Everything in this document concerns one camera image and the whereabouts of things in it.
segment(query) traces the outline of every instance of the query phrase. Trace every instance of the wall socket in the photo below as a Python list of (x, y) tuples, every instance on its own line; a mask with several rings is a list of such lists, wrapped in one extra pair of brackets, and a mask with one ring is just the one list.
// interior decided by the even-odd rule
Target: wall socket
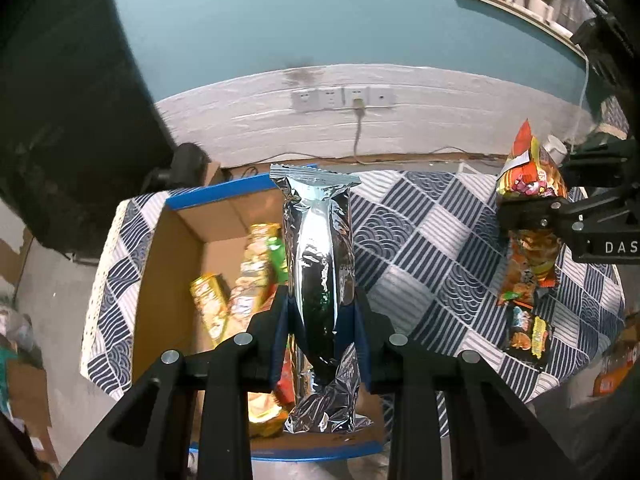
[(366, 107), (372, 108), (396, 104), (393, 89), (387, 85), (329, 86), (291, 91), (291, 107), (297, 112), (353, 108), (354, 99), (362, 99)]
[(291, 91), (291, 107), (297, 112), (315, 112), (320, 109), (317, 88), (299, 88)]
[(388, 85), (371, 85), (369, 87), (369, 107), (387, 107), (396, 104), (394, 91)]
[(353, 108), (353, 100), (362, 99), (365, 106), (369, 106), (369, 87), (367, 86), (345, 86), (344, 87), (344, 106)]
[(329, 88), (319, 88), (318, 99), (320, 101), (321, 110), (333, 110), (334, 108), (344, 108), (344, 100), (342, 98), (342, 88), (339, 86), (333, 86)]

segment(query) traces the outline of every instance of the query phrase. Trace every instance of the power cord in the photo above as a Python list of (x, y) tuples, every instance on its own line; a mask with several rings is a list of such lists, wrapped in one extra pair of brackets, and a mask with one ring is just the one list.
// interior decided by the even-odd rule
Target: power cord
[(582, 91), (580, 92), (580, 100), (578, 101), (578, 109), (576, 110), (577, 119), (575, 120), (574, 127), (571, 131), (571, 151), (574, 152), (575, 146), (575, 136), (578, 132), (578, 126), (580, 125), (580, 115), (582, 114), (582, 103), (584, 102), (584, 96), (587, 93), (587, 85), (589, 83), (589, 58), (585, 56), (584, 59), (585, 64), (585, 74), (584, 74), (584, 85), (582, 85)]
[(249, 166), (242, 172), (242, 175), (240, 176), (240, 178), (244, 178), (246, 176), (255, 176), (257, 174), (258, 174), (258, 168), (256, 168), (255, 166)]
[[(358, 163), (358, 164), (362, 164), (363, 166), (366, 166), (367, 164), (407, 164), (407, 163), (411, 163), (411, 162), (427, 162), (425, 159), (423, 158), (416, 158), (416, 159), (410, 159), (410, 160), (390, 160), (390, 161), (385, 161), (385, 162), (366, 162), (364, 160), (360, 160), (360, 158), (358, 157), (358, 144), (360, 142), (360, 136), (362, 134), (362, 118), (364, 117), (365, 113), (366, 113), (366, 105), (363, 101), (363, 99), (361, 98), (355, 98), (353, 100), (353, 103), (351, 104), (351, 108), (353, 109), (355, 115), (356, 115), (356, 133), (353, 139), (353, 159)], [(433, 150), (432, 152), (426, 152), (426, 153), (421, 153), (421, 155), (434, 155), (435, 153), (441, 152), (442, 150), (446, 150), (447, 148), (452, 149), (452, 150), (456, 150), (457, 152), (460, 153), (465, 153), (465, 154), (470, 154), (471, 152), (468, 152), (467, 150), (463, 150), (462, 148), (458, 148), (457, 146), (451, 146), (450, 144), (448, 144), (447, 146), (442, 146), (440, 148), (437, 148), (436, 150)], [(266, 156), (265, 158), (262, 158), (261, 160), (256, 160), (255, 162), (252, 162), (252, 164), (260, 164), (262, 162), (267, 162), (268, 160), (274, 159), (278, 156), (283, 156), (283, 155), (303, 155), (303, 156), (308, 156), (309, 158), (318, 158), (320, 160), (335, 160), (335, 157), (331, 157), (331, 156), (323, 156), (323, 155), (314, 155), (313, 153), (303, 153), (303, 152), (282, 152), (282, 153), (277, 153), (276, 155), (270, 155), (270, 156)]]
[(358, 158), (358, 143), (360, 142), (360, 134), (362, 133), (362, 118), (366, 113), (366, 106), (363, 99), (356, 97), (353, 100), (352, 106), (354, 113), (356, 114), (356, 136), (353, 139), (353, 159), (358, 164), (379, 164), (378, 162), (364, 162)]

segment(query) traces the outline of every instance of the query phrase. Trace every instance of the table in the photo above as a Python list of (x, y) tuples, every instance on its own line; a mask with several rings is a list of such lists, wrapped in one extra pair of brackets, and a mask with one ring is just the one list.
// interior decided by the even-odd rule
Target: table
[[(506, 355), (500, 349), (505, 309), (496, 300), (507, 243), (495, 217), (496, 177), (465, 171), (358, 175), (362, 183), (351, 199), (356, 280), (372, 309), (389, 316), (398, 332), (444, 354), (476, 350), (528, 401), (586, 366), (622, 329), (625, 300), (615, 266), (576, 264), (564, 247), (556, 262), (559, 283), (538, 307), (538, 315), (554, 328), (547, 366), (539, 372)], [(128, 278), (115, 304), (106, 304), (104, 291), (122, 273), (124, 261), (146, 257), (164, 201), (188, 192), (136, 197), (117, 209), (98, 265), (81, 356), (81, 374), (115, 399), (130, 387), (130, 344), (122, 342), (132, 339), (131, 308), (140, 277)], [(581, 197), (580, 189), (571, 191), (571, 200)], [(127, 251), (122, 237), (131, 236), (132, 222), (140, 241)], [(118, 311), (126, 316), (114, 316)], [(392, 399), (383, 403), (390, 424)], [(442, 395), (438, 408), (444, 435)]]

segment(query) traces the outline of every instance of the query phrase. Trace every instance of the black bracket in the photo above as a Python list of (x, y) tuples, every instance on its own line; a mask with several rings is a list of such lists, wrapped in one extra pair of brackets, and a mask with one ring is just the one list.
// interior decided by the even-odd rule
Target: black bracket
[[(282, 370), (290, 332), (288, 289), (256, 314), (247, 333), (215, 350), (169, 350), (105, 416), (72, 457), (62, 480), (179, 480), (186, 476), (194, 396), (205, 391), (198, 479), (252, 478), (246, 393), (270, 392)], [(356, 290), (352, 337), (363, 382), (395, 394), (388, 478), (442, 477), (436, 392), (445, 393), (456, 480), (576, 478), (533, 414), (474, 351), (458, 357), (427, 351), (396, 334)]]
[(580, 146), (558, 169), (568, 187), (617, 187), (638, 174), (638, 149), (635, 139)]
[(640, 264), (640, 184), (633, 182), (569, 202), (543, 198), (503, 202), (503, 231), (550, 229), (579, 263)]

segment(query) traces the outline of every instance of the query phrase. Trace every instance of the wooden shelf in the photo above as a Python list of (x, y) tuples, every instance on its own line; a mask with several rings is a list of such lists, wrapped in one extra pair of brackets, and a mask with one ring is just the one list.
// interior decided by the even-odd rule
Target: wooden shelf
[(529, 22), (534, 27), (537, 27), (540, 30), (543, 30), (548, 35), (552, 36), (553, 38), (556, 38), (556, 40), (558, 40), (560, 43), (563, 43), (567, 48), (573, 50), (582, 59), (584, 59), (584, 60), (587, 59), (587, 57), (585, 56), (584, 52), (580, 49), (579, 46), (577, 46), (576, 44), (573, 44), (571, 42), (571, 40), (569, 40), (568, 38), (562, 36), (561, 34), (558, 34), (551, 27), (549, 27), (545, 22), (537, 20), (533, 16), (529, 16), (525, 12), (524, 9), (516, 7), (516, 6), (514, 6), (514, 5), (510, 4), (510, 3), (507, 3), (505, 1), (503, 1), (503, 0), (478, 0), (478, 1), (484, 2), (484, 3), (486, 3), (488, 5), (491, 5), (491, 6), (494, 6), (494, 7), (498, 7), (499, 9), (502, 9), (505, 12), (508, 12), (508, 13), (512, 14), (513, 16), (517, 16), (517, 17), (525, 20), (526, 22)]

